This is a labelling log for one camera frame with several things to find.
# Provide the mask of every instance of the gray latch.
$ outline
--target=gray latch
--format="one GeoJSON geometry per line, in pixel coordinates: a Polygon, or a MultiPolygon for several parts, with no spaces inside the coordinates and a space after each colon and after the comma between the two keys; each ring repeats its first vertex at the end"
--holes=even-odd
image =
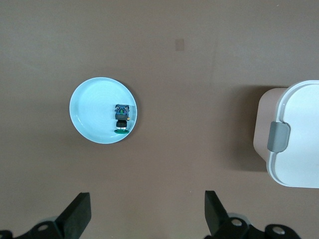
{"type": "Polygon", "coordinates": [[[286,123],[271,122],[267,148],[279,153],[288,146],[290,127],[286,123]]]}

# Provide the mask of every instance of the white plastic container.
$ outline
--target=white plastic container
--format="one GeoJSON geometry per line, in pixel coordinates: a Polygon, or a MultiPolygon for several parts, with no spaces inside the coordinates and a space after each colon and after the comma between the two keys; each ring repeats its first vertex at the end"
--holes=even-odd
{"type": "Polygon", "coordinates": [[[319,80],[272,89],[261,97],[254,147],[276,182],[319,188],[319,80]]]}

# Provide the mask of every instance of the container lid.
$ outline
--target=container lid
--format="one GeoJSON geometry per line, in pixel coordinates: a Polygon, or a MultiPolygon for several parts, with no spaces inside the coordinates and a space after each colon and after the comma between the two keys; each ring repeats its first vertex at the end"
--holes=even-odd
{"type": "Polygon", "coordinates": [[[292,85],[278,100],[267,169],[280,184],[319,188],[319,80],[292,85]]]}

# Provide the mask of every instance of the white plate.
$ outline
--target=white plate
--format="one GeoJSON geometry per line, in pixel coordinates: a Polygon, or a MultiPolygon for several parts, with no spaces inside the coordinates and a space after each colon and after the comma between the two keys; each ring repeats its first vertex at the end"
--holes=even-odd
{"type": "Polygon", "coordinates": [[[96,143],[115,143],[128,134],[115,133],[115,105],[129,105],[127,130],[133,130],[137,106],[131,92],[120,82],[106,77],[92,78],[74,91],[70,101],[70,116],[75,128],[96,143]]]}

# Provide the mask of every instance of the green base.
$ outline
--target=green base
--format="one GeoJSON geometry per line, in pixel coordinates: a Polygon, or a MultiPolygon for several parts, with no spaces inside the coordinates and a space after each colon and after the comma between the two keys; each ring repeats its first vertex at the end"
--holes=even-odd
{"type": "Polygon", "coordinates": [[[126,130],[126,129],[117,129],[117,130],[115,130],[114,132],[115,132],[115,133],[120,133],[120,134],[129,133],[129,131],[126,130]]]}

